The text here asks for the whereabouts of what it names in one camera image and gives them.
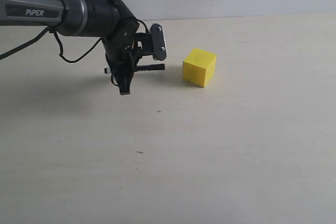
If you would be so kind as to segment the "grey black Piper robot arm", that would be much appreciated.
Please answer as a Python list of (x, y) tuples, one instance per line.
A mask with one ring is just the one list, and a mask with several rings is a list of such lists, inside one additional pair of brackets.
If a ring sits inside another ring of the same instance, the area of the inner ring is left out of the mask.
[(46, 33), (97, 37), (103, 43), (111, 82), (130, 94), (135, 72), (132, 46), (139, 22), (122, 0), (1, 0), (2, 26), (43, 26), (35, 38), (1, 54), (1, 59), (36, 43)]

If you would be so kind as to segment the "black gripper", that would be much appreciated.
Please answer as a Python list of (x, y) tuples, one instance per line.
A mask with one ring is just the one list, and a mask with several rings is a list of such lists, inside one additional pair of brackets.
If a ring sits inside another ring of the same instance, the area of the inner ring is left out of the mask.
[(114, 74), (120, 95), (130, 94), (131, 81), (135, 72), (134, 39), (139, 22), (105, 22), (101, 40), (108, 66), (105, 74)]

